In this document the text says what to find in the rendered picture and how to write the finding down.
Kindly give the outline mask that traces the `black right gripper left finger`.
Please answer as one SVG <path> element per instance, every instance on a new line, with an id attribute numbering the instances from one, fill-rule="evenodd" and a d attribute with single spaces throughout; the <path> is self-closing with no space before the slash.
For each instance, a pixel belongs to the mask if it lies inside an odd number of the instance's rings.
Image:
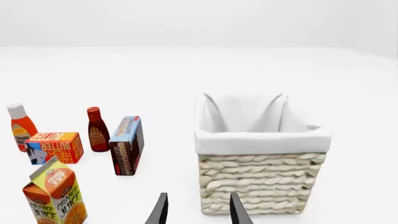
<path id="1" fill-rule="evenodd" d="M 168 215 L 169 201 L 168 194 L 162 192 L 159 195 L 159 199 L 153 208 L 153 211 L 149 215 L 145 224 L 166 224 Z"/>

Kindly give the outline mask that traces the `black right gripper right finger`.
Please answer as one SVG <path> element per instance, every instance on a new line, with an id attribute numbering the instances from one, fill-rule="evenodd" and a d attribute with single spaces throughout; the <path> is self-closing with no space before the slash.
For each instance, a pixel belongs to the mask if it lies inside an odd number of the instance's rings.
<path id="1" fill-rule="evenodd" d="M 253 224 L 237 193 L 231 193 L 230 195 L 229 212 L 232 224 Z"/>

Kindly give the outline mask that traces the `woven basket with white liner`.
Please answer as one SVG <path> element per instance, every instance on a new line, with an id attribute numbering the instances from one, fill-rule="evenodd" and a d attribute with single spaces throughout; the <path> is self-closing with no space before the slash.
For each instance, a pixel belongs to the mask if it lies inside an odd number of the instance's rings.
<path id="1" fill-rule="evenodd" d="M 303 119 L 285 93 L 202 93 L 195 102 L 201 212 L 301 214 L 330 149 L 331 133 Z"/>

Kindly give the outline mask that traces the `orange juice carton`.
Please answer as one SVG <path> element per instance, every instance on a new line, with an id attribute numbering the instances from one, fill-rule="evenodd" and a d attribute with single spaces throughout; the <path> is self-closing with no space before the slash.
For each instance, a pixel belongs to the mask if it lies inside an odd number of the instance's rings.
<path id="1" fill-rule="evenodd" d="M 37 224 L 82 224 L 86 220 L 76 175 L 56 156 L 29 177 L 22 191 Z"/>

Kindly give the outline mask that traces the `chocolate pudding box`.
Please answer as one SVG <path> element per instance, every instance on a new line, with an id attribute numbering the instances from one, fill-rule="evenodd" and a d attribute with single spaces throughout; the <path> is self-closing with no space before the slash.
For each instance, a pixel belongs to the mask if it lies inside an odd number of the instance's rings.
<path id="1" fill-rule="evenodd" d="M 144 148 L 142 121 L 125 116 L 109 140 L 116 175 L 135 175 Z"/>

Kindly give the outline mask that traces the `brown BBQ sauce bottle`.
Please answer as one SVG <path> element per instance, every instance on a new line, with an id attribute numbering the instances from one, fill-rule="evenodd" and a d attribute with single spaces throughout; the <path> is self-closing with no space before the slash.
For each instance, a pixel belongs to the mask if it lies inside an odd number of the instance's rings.
<path id="1" fill-rule="evenodd" d="M 109 132 L 102 120 L 100 109 L 91 107 L 87 109 L 88 113 L 88 135 L 90 146 L 94 152 L 106 152 L 109 150 Z"/>

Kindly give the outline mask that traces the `butter box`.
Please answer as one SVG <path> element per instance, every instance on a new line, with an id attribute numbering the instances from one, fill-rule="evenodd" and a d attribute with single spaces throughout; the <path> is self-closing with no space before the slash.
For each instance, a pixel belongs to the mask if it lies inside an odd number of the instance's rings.
<path id="1" fill-rule="evenodd" d="M 25 142 L 32 165 L 42 165 L 56 156 L 64 164 L 76 164 L 84 150 L 78 133 L 37 133 Z"/>

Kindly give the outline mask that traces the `tomato ketchup bottle white cap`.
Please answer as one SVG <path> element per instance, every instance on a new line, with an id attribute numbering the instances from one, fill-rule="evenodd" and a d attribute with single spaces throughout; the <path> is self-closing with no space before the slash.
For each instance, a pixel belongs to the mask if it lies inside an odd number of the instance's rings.
<path id="1" fill-rule="evenodd" d="M 26 152 L 25 142 L 38 133 L 37 128 L 22 104 L 11 104 L 7 106 L 7 110 L 11 117 L 11 128 L 16 144 L 21 152 Z"/>

